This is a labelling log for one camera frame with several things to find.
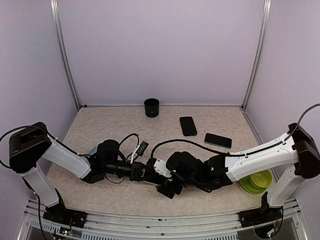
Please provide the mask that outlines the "clear phone case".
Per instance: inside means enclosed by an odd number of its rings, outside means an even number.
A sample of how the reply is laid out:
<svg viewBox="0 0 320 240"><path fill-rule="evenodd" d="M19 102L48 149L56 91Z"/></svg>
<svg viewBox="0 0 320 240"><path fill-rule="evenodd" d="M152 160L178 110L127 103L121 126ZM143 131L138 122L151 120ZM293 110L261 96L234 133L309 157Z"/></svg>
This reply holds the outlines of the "clear phone case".
<svg viewBox="0 0 320 240"><path fill-rule="evenodd" d="M160 175L154 175L154 176L147 176L143 180L145 183L153 184L153 185L161 185L163 182L163 178Z"/></svg>

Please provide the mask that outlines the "black smartphone teal edge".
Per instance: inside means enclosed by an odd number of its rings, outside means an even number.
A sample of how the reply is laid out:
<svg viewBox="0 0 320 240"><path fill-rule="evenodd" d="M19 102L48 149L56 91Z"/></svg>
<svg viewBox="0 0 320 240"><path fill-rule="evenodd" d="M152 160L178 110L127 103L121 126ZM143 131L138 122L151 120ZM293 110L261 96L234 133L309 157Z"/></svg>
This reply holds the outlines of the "black smartphone teal edge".
<svg viewBox="0 0 320 240"><path fill-rule="evenodd" d="M179 118L182 134L185 137L196 136L198 134L194 120L191 116L182 116Z"/></svg>
<svg viewBox="0 0 320 240"><path fill-rule="evenodd" d="M206 144L230 149L232 147L232 139L216 134L206 133L204 142Z"/></svg>

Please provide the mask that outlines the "light blue phone case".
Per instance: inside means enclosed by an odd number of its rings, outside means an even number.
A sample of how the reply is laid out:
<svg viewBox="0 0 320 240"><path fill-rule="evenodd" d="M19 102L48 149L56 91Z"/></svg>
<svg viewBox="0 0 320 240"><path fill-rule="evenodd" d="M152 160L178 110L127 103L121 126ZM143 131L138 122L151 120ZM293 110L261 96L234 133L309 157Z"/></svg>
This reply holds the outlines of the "light blue phone case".
<svg viewBox="0 0 320 240"><path fill-rule="evenodd" d="M94 155L94 154L97 152L97 149L98 149L98 147L95 146L88 154L89 154L90 156Z"/></svg>

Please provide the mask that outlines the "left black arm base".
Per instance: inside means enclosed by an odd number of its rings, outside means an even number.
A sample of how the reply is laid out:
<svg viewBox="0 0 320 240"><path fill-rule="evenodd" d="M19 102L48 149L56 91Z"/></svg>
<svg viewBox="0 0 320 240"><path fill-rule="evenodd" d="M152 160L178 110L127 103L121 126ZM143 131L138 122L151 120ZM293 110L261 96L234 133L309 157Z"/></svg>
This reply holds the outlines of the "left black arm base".
<svg viewBox="0 0 320 240"><path fill-rule="evenodd" d="M45 207L43 218L55 223L83 229L88 214L84 211L66 208L59 191L57 189L55 189L55 191L58 196L58 204Z"/></svg>

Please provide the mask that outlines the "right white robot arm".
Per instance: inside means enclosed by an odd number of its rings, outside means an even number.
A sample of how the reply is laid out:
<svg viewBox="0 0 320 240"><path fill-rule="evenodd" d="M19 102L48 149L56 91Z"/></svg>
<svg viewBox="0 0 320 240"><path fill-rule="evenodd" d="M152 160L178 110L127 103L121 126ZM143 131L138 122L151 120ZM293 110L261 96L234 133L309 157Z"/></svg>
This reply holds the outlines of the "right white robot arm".
<svg viewBox="0 0 320 240"><path fill-rule="evenodd" d="M182 188L192 185L210 193L258 172L287 165L286 171L267 191L266 203L256 210L256 218L266 222L275 208L306 179L320 174L320 153L314 139L297 123L280 137L257 147L236 153L221 153L202 162L189 152L175 152L168 160L156 159L157 174Z"/></svg>

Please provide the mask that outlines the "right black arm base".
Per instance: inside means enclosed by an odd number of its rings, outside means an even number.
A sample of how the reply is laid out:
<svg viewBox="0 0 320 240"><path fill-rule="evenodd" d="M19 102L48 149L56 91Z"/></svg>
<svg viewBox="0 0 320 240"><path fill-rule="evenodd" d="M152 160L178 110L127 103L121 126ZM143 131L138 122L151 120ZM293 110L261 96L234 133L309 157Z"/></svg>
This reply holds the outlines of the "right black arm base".
<svg viewBox="0 0 320 240"><path fill-rule="evenodd" d="M281 219L284 216L283 206L271 207L268 202L268 192L261 197L261 206L258 208L243 210L238 213L242 228L251 227Z"/></svg>

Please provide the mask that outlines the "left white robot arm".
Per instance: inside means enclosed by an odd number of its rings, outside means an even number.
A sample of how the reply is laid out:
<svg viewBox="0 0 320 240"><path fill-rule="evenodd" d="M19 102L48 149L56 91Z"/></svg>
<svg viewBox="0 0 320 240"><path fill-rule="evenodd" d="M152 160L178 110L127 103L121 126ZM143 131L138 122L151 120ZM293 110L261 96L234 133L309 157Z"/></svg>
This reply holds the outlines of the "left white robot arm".
<svg viewBox="0 0 320 240"><path fill-rule="evenodd" d="M140 182L145 178L146 166L141 162L128 162L120 151L120 143L107 139L97 146L92 155L79 154L57 140L42 122L20 126L8 131L9 167L19 174L37 194L50 214L63 223L70 218L57 190L53 188L38 160L47 160L74 174L82 181L93 184L106 174L128 177Z"/></svg>

